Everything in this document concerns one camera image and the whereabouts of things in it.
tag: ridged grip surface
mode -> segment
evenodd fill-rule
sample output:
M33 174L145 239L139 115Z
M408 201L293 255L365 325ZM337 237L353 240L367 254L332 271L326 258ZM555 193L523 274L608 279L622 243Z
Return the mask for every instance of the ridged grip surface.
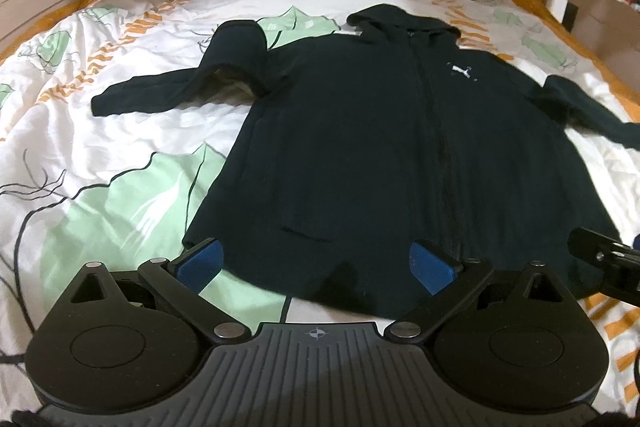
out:
M213 349L160 403L111 416L48 406L41 415L65 427L578 427L596 413L492 410L447 386L420 347L358 323L264 324L248 342Z

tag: zipper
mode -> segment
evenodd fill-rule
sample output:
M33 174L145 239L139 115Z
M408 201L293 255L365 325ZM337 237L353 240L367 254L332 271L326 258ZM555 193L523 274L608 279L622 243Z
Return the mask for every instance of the zipper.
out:
M428 108L432 119L431 123L433 123L433 128L436 132L436 137L438 140L438 163L440 164L440 169L442 172L442 201L444 204L444 211L446 214L450 233L450 245L447 248L447 253L449 253L455 259L460 259L462 242L460 241L460 226L455 218L454 211L455 204L450 176L451 161L449 143L447 142L447 137L442 127L442 120L440 119L440 115L438 114L433 91L431 90L431 77L424 69L422 61L420 60L420 55L418 54L418 51L412 39L414 33L415 32L413 31L407 32L409 37L409 47L411 48L411 52L414 58L414 78L416 79L418 98L422 99L422 101L424 102L424 105L421 105L421 107L426 106Z

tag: blue gripper pad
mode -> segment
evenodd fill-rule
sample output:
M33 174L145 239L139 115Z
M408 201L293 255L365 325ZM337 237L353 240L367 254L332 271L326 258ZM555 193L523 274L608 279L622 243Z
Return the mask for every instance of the blue gripper pad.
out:
M199 294L213 277L220 273L223 264L223 251L220 241L214 241L202 247L193 256L177 267L174 277Z
M456 280L456 270L419 243L409 248L409 269L431 295Z

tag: metal screw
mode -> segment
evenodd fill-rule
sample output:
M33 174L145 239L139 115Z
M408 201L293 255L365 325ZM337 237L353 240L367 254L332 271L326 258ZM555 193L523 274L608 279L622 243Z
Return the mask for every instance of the metal screw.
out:
M213 328L213 332L221 339L235 339L244 335L244 326L237 322L223 322Z
M391 325L391 333L401 339L412 339L420 335L420 326L412 322L396 322Z

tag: black hoodie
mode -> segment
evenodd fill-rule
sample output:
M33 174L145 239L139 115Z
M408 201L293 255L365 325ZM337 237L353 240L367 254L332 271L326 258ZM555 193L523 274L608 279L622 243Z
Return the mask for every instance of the black hoodie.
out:
M223 23L193 70L135 77L94 115L157 112L219 70L259 97L184 237L217 237L225 268L255 285L395 318L428 298L412 276L417 239L498 269L547 262L577 297L598 273L571 257L575 227L618 238L567 123L640 148L622 123L560 76L540 87L458 29L380 5L361 35L267 50L253 21Z

